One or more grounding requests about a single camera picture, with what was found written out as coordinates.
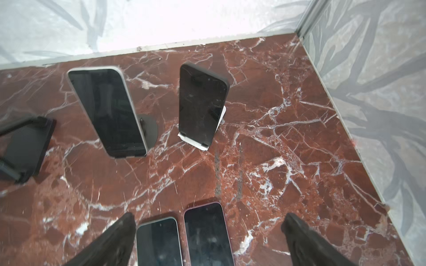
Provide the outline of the phone pink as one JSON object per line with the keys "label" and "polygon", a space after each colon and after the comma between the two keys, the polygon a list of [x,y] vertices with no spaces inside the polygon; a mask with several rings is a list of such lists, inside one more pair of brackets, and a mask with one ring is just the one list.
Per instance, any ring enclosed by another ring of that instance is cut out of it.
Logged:
{"label": "phone pink", "polygon": [[192,266],[233,266],[223,208],[220,203],[196,206],[184,213],[185,234]]}

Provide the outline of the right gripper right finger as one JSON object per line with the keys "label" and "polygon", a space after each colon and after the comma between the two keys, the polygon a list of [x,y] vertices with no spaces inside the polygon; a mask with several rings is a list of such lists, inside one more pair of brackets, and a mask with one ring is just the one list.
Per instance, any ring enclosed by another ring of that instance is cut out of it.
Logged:
{"label": "right gripper right finger", "polygon": [[329,242],[294,213],[287,213],[281,225],[294,266],[353,266]]}

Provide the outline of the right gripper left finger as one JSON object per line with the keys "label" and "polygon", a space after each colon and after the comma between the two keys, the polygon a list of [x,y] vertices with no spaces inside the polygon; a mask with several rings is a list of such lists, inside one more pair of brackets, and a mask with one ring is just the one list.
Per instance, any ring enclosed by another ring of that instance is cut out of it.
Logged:
{"label": "right gripper left finger", "polygon": [[66,265],[127,266],[133,250],[135,234],[134,215],[127,212]]}

